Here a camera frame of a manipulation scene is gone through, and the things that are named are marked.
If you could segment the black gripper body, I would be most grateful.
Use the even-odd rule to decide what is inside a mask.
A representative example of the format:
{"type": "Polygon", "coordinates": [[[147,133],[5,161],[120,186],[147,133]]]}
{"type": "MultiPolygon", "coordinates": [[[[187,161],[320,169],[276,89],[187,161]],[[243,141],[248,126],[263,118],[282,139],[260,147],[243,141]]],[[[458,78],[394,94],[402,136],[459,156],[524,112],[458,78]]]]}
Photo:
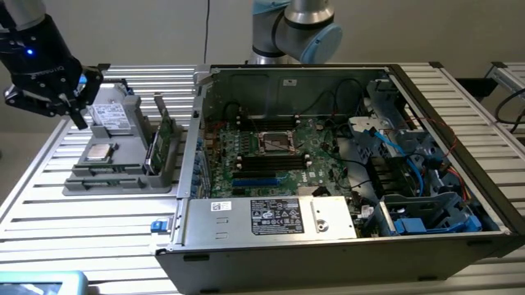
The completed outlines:
{"type": "Polygon", "coordinates": [[[21,31],[1,33],[1,63],[20,90],[49,100],[76,98],[81,64],[49,15],[21,31]]]}

